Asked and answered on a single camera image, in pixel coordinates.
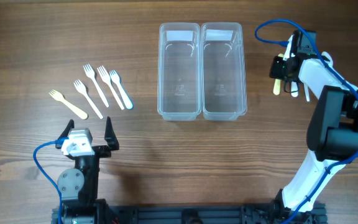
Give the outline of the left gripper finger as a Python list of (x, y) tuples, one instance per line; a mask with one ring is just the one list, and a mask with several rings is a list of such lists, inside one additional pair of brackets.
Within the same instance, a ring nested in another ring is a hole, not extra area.
[(112, 122), (110, 117), (106, 118), (106, 127), (104, 132), (104, 140), (107, 142), (108, 147), (111, 151), (118, 151), (119, 150), (119, 142), (117, 137), (114, 133)]
[(68, 138), (68, 135), (69, 135), (71, 129), (73, 129), (73, 128), (74, 128), (74, 121), (71, 119), (71, 120), (69, 120), (66, 128), (63, 130), (61, 135), (55, 141), (55, 148), (56, 149), (61, 149), (62, 148), (64, 140), (66, 140)]

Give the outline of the yellow plastic spoon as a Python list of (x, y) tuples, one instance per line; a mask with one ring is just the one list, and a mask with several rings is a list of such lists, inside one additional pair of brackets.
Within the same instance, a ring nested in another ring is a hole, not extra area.
[(280, 90), (281, 90), (281, 80), (279, 79), (275, 79), (275, 83), (273, 86), (273, 94), (274, 95), (279, 95), (280, 94)]

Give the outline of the white plastic spoon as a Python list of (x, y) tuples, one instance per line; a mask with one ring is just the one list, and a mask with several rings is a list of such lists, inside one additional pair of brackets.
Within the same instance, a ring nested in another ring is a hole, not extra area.
[(297, 82), (291, 82), (290, 94), (292, 97), (296, 98), (299, 94), (299, 85)]
[(310, 102), (310, 94), (309, 94), (309, 88), (307, 84), (303, 84), (304, 92), (305, 92), (305, 98), (307, 102)]
[(326, 58), (326, 63), (332, 67), (333, 66), (333, 59), (327, 52), (322, 52), (321, 55)]

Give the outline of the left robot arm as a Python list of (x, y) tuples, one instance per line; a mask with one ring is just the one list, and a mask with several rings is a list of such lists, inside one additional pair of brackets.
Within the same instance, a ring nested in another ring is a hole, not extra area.
[(119, 143), (110, 118), (106, 118), (104, 140), (106, 145), (93, 146), (88, 128), (76, 129), (71, 119), (59, 136), (55, 147), (73, 160), (75, 165), (64, 170), (57, 188), (62, 202), (52, 210), (51, 223), (119, 223), (119, 217), (109, 208), (105, 199), (98, 198), (99, 160), (110, 158), (119, 150)]

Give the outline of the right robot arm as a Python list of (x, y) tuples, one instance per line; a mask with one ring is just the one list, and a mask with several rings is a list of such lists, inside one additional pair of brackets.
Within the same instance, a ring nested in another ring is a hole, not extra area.
[(295, 30), (276, 56), (272, 78), (303, 83), (318, 103), (306, 134), (308, 152), (292, 181), (270, 205), (270, 223), (303, 222), (333, 176), (358, 158), (358, 87), (335, 69), (326, 52), (319, 53), (313, 31)]

